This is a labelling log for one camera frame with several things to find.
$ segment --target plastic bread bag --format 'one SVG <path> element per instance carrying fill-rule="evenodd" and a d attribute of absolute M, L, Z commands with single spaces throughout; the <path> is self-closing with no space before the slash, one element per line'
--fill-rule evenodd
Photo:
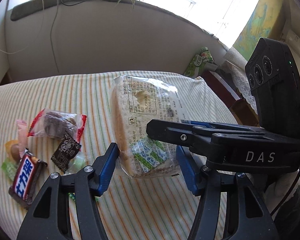
<path fill-rule="evenodd" d="M 146 125 L 152 119 L 189 120 L 175 86 L 123 75 L 112 84 L 110 106 L 112 129 L 120 149 L 117 174 L 149 178 L 179 173 L 176 146 L 152 140 L 146 134 Z"/>
<path fill-rule="evenodd" d="M 87 116 L 43 109 L 34 118 L 28 136 L 62 139 L 67 131 L 78 143 L 84 130 Z"/>

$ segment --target blue gripper pad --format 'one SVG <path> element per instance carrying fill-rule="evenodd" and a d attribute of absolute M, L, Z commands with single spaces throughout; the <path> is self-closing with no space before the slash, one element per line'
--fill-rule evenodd
<path fill-rule="evenodd" d="M 193 125 L 201 125 L 201 126 L 204 126 L 206 128 L 211 128 L 210 124 L 208 124 L 206 122 L 190 121 L 190 123 L 193 124 Z"/>
<path fill-rule="evenodd" d="M 119 148 L 116 143 L 111 143 L 106 153 L 103 156 L 96 158 L 93 167 L 96 169 L 96 174 L 99 174 L 99 187 L 97 189 L 98 196 L 101 196 L 108 190 L 114 168 L 115 162 L 119 157 Z"/>
<path fill-rule="evenodd" d="M 200 167 L 195 163 L 189 150 L 185 147 L 177 146 L 177 160 L 188 190 L 195 196 L 200 195 L 201 189 L 197 185 L 202 180 Z"/>

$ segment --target lace doily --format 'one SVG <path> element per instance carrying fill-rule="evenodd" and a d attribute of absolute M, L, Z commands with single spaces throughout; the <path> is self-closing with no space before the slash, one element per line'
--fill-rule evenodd
<path fill-rule="evenodd" d="M 254 96 L 251 95 L 249 81 L 244 72 L 244 67 L 247 61 L 244 57 L 234 48 L 231 47 L 225 54 L 224 59 L 226 60 L 221 69 L 231 74 L 234 85 L 238 88 L 242 96 L 247 100 L 252 109 L 257 114 L 257 105 Z"/>

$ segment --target red candy wrapper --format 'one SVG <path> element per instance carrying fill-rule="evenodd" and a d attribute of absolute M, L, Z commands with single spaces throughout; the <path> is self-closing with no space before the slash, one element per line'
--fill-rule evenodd
<path fill-rule="evenodd" d="M 28 149 L 25 149 L 13 184 L 9 188 L 9 194 L 12 198 L 25 209 L 29 209 L 32 204 L 35 185 L 43 166 L 47 166 L 47 163 L 39 160 Z"/>
<path fill-rule="evenodd" d="M 43 109 L 34 118 L 28 136 L 62 139 L 65 132 L 80 142 L 87 116 Z"/>

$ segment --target packaged bread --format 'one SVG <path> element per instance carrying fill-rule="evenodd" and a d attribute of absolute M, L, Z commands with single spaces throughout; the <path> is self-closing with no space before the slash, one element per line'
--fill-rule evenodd
<path fill-rule="evenodd" d="M 116 167 L 131 178 L 178 174 L 176 146 L 146 134 L 152 119 L 189 120 L 177 88 L 152 78 L 123 75 L 112 84 L 110 104 L 112 129 L 120 149 Z"/>

